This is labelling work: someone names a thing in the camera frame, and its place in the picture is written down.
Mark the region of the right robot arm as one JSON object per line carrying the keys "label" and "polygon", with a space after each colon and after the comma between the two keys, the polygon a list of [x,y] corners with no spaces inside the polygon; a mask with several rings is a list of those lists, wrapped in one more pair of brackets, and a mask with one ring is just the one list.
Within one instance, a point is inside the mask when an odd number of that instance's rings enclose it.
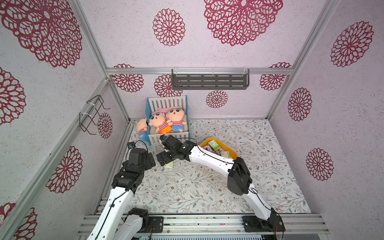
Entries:
{"label": "right robot arm", "polygon": [[160,142],[164,151],[157,154],[161,166],[176,159],[197,163],[211,168],[227,178],[227,187],[230,192],[245,199],[254,211],[253,217],[243,217],[243,226],[246,232],[271,232],[282,234],[286,231],[284,222],[279,213],[275,211],[258,193],[250,171],[245,161],[225,158],[213,154],[186,138],[185,142],[172,135],[161,135]]}

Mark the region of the green tissue pack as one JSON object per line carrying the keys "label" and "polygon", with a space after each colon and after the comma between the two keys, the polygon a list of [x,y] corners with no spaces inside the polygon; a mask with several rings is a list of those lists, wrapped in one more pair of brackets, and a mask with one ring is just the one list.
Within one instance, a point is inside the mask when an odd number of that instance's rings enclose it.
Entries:
{"label": "green tissue pack", "polygon": [[220,153],[222,157],[224,158],[227,158],[227,159],[230,159],[231,156],[230,156],[230,153],[228,151],[223,151]]}
{"label": "green tissue pack", "polygon": [[174,162],[167,163],[164,166],[165,169],[172,169],[173,167],[174,167]]}
{"label": "green tissue pack", "polygon": [[211,149],[214,152],[218,151],[221,148],[221,146],[218,144],[218,142],[216,140],[209,141],[208,145],[211,147]]}

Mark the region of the green tissue pack bottom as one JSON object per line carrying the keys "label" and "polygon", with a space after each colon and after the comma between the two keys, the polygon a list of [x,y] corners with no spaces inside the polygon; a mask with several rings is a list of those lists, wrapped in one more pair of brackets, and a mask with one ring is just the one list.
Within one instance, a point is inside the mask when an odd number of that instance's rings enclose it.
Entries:
{"label": "green tissue pack bottom", "polygon": [[230,153],[228,151],[223,151],[220,153],[222,157],[224,158],[227,158],[227,159],[230,159],[231,156],[230,156]]}

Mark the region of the yellow plastic storage box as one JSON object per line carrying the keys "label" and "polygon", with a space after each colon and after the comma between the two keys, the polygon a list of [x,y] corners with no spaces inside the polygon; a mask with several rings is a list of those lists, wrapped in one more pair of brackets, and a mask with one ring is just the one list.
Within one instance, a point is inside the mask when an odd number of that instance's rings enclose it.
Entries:
{"label": "yellow plastic storage box", "polygon": [[204,147],[204,146],[207,146],[208,143],[212,140],[215,140],[219,145],[220,147],[225,151],[225,152],[229,152],[229,155],[232,159],[237,159],[238,155],[237,153],[232,150],[230,147],[228,147],[226,144],[224,144],[223,142],[221,142],[220,140],[216,139],[216,138],[213,138],[213,137],[210,137],[210,138],[207,138],[206,140],[204,140],[201,144],[200,144],[200,147]]}

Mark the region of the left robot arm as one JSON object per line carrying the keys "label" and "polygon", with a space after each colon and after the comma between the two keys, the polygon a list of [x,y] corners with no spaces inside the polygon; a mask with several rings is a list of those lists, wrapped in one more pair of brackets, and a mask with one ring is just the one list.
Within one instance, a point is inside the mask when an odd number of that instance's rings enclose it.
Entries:
{"label": "left robot arm", "polygon": [[131,240],[138,232],[148,228],[147,210],[133,208],[125,218],[123,213],[142,183],[145,171],[155,165],[153,154],[147,149],[133,148],[128,152],[128,159],[113,178],[107,204],[89,240]]}

